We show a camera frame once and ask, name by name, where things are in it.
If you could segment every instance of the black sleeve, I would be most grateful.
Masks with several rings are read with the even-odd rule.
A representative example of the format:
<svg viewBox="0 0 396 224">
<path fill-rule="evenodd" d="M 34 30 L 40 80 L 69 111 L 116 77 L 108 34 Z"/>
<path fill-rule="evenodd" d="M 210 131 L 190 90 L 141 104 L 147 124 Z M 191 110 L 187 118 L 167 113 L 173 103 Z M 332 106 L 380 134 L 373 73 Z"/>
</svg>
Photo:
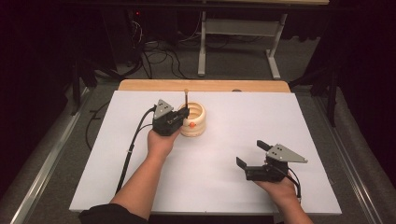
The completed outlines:
<svg viewBox="0 0 396 224">
<path fill-rule="evenodd" d="M 148 224 L 142 217 L 130 213 L 126 208 L 116 203 L 98 205 L 84 210 L 78 216 L 82 224 Z"/>
</svg>

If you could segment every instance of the power cord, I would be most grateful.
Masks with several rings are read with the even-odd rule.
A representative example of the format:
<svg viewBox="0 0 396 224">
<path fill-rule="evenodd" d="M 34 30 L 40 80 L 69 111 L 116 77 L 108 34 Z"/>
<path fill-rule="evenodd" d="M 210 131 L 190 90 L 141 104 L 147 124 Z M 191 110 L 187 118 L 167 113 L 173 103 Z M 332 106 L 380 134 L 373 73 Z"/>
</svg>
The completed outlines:
<svg viewBox="0 0 396 224">
<path fill-rule="evenodd" d="M 129 146 L 129 150 L 128 150 L 127 154 L 126 154 L 125 163 L 124 163 L 123 168 L 122 168 L 122 173 L 121 173 L 121 176 L 120 176 L 119 184 L 117 185 L 116 193 L 118 193 L 118 192 L 120 191 L 120 189 L 122 188 L 122 184 L 123 184 L 123 181 L 124 181 L 124 179 L 125 179 L 126 171 L 128 170 L 129 160 L 131 159 L 131 155 L 132 155 L 132 152 L 133 152 L 133 150 L 134 150 L 134 141 L 136 140 L 136 137 L 137 137 L 137 135 L 139 134 L 139 132 L 140 132 L 143 128 L 145 128 L 145 127 L 148 126 L 148 125 L 145 125 L 144 127 L 142 127 L 142 123 L 143 123 L 143 121 L 145 120 L 146 116 L 147 116 L 150 112 L 154 112 L 154 111 L 155 111 L 155 108 L 156 108 L 156 107 L 157 107 L 157 106 L 155 105 L 154 107 L 152 107 L 151 109 L 149 109 L 149 110 L 143 115 L 142 119 L 141 119 L 140 122 L 139 122 L 139 125 L 137 126 L 136 132 L 134 133 L 134 138 L 133 138 L 132 143 L 131 143 L 131 145 Z"/>
<path fill-rule="evenodd" d="M 100 119 L 97 117 L 97 114 L 103 109 L 105 108 L 106 105 L 108 105 L 110 103 L 110 101 L 107 101 L 105 104 L 101 105 L 98 109 L 96 110 L 90 110 L 92 114 L 90 121 L 88 121 L 87 127 L 85 128 L 85 143 L 87 144 L 87 147 L 90 149 L 90 151 L 92 151 L 92 146 L 90 144 L 90 142 L 88 141 L 88 130 L 90 129 L 91 123 L 94 119 Z"/>
<path fill-rule="evenodd" d="M 289 176 L 288 174 L 285 174 L 282 170 L 280 170 L 279 168 L 275 167 L 275 166 L 271 166 L 272 168 L 276 169 L 278 172 L 280 172 L 282 175 L 284 175 L 287 179 L 289 179 L 297 188 L 297 200 L 299 201 L 299 203 L 301 203 L 301 184 L 300 184 L 300 180 L 298 179 L 297 175 L 294 173 L 294 171 L 292 171 L 290 168 L 289 170 L 294 174 L 294 176 L 296 177 L 297 180 L 294 180 L 291 176 Z"/>
</svg>

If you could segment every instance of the hand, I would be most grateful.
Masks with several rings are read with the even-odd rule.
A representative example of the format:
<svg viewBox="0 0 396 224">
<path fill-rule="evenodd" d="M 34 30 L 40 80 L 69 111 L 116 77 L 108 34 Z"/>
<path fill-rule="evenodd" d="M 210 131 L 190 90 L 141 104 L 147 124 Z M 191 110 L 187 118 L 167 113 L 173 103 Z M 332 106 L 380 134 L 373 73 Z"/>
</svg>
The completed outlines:
<svg viewBox="0 0 396 224">
<path fill-rule="evenodd" d="M 313 223 L 297 200 L 294 184 L 289 179 L 285 177 L 277 183 L 263 181 L 255 181 L 255 183 L 268 192 L 280 213 L 283 214 L 285 223 Z"/>
<path fill-rule="evenodd" d="M 148 158 L 165 161 L 179 134 L 180 130 L 177 130 L 170 136 L 160 136 L 150 130 L 148 132 Z"/>
<path fill-rule="evenodd" d="M 284 207 L 290 202 L 298 202 L 294 184 L 286 177 L 276 183 L 266 181 L 255 181 L 255 183 L 268 192 L 271 199 L 279 208 Z"/>
</svg>

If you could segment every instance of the white table surface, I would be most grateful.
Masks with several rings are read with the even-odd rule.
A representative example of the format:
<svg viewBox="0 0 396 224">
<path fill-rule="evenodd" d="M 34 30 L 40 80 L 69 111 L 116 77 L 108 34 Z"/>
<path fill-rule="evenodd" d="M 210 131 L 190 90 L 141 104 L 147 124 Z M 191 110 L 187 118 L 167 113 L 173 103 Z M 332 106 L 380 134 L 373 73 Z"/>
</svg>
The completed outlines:
<svg viewBox="0 0 396 224">
<path fill-rule="evenodd" d="M 184 92 L 115 91 L 84 173 L 71 211 L 108 203 L 114 196 L 134 131 L 144 113 L 159 99 L 177 109 Z M 341 209 L 332 191 L 301 109 L 293 93 L 189 92 L 202 104 L 206 130 L 196 138 L 179 136 L 169 155 L 152 212 L 184 215 L 271 215 L 276 207 L 267 193 L 246 181 L 235 163 L 263 165 L 265 152 L 257 140 L 277 143 L 308 159 L 289 163 L 302 184 L 302 207 L 308 214 L 336 215 Z M 152 113 L 143 124 L 150 124 Z M 125 181 L 147 154 L 147 133 L 137 136 Z"/>
</svg>

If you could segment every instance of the wire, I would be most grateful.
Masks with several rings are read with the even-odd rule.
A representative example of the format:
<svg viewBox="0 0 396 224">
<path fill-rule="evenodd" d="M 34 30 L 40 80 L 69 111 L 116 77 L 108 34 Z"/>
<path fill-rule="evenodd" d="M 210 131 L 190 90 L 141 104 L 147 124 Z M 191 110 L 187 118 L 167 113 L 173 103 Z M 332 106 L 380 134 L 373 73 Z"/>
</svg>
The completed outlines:
<svg viewBox="0 0 396 224">
<path fill-rule="evenodd" d="M 282 175 L 284 175 L 287 179 L 289 179 L 297 188 L 297 199 L 299 202 L 301 202 L 301 185 L 300 185 L 300 180 L 298 179 L 297 175 L 289 168 L 289 170 L 294 174 L 294 176 L 296 176 L 296 180 L 294 180 L 290 175 L 285 174 L 282 170 L 280 170 L 279 168 L 271 165 L 272 168 L 275 168 L 278 172 L 280 172 Z"/>
<path fill-rule="evenodd" d="M 123 184 L 123 181 L 124 181 L 124 179 L 125 179 L 126 171 L 128 170 L 129 160 L 131 159 L 131 155 L 132 155 L 132 152 L 133 152 L 133 150 L 134 150 L 134 141 L 136 140 L 136 137 L 137 137 L 137 135 L 139 134 L 139 132 L 143 129 L 143 128 L 141 128 L 142 123 L 143 123 L 143 121 L 145 120 L 146 116 L 147 116 L 150 112 L 154 112 L 154 111 L 155 111 L 155 108 L 156 108 L 156 105 L 155 105 L 154 107 L 152 107 L 151 109 L 149 109 L 149 110 L 143 115 L 142 119 L 141 119 L 140 122 L 139 122 L 139 125 L 137 125 L 136 132 L 134 132 L 134 138 L 132 139 L 132 143 L 131 143 L 131 145 L 129 146 L 129 150 L 128 150 L 127 154 L 126 154 L 125 163 L 124 163 L 123 168 L 122 168 L 122 173 L 121 173 L 121 176 L 120 176 L 119 184 L 117 185 L 116 193 L 118 193 L 118 192 L 120 191 L 120 189 L 122 188 L 122 184 Z"/>
<path fill-rule="evenodd" d="M 198 31 L 198 28 L 199 28 L 199 24 L 200 24 L 201 19 L 202 19 L 202 12 L 200 12 L 200 14 L 199 14 L 198 22 L 197 22 L 197 25 L 196 25 L 195 30 L 194 30 L 194 32 L 192 33 L 192 35 L 190 35 L 190 36 L 187 37 L 186 39 L 179 40 L 179 41 L 178 41 L 179 43 L 184 42 L 184 41 L 188 41 L 188 40 L 191 40 L 191 39 L 195 39 L 196 37 L 201 36 L 201 35 L 196 35 L 196 36 L 194 36 L 194 35 L 197 33 L 197 31 Z"/>
<path fill-rule="evenodd" d="M 142 63 L 143 69 L 145 70 L 147 77 L 148 77 L 149 79 L 152 79 L 152 70 L 151 70 L 151 64 L 150 64 L 150 62 L 149 62 L 149 57 L 148 57 L 148 55 L 146 54 L 145 51 L 143 51 L 143 55 L 145 55 L 146 61 L 148 62 L 149 73 L 148 73 L 148 71 L 146 70 L 145 65 Z"/>
<path fill-rule="evenodd" d="M 97 110 L 90 110 L 92 114 L 92 117 L 90 118 L 90 121 L 88 121 L 87 127 L 85 128 L 85 143 L 87 144 L 87 147 L 92 150 L 92 146 L 90 145 L 90 142 L 88 141 L 88 130 L 90 129 L 90 125 L 94 119 L 100 119 L 97 118 L 97 114 L 106 106 L 110 103 L 110 101 L 107 101 L 105 104 L 101 105 Z"/>
</svg>

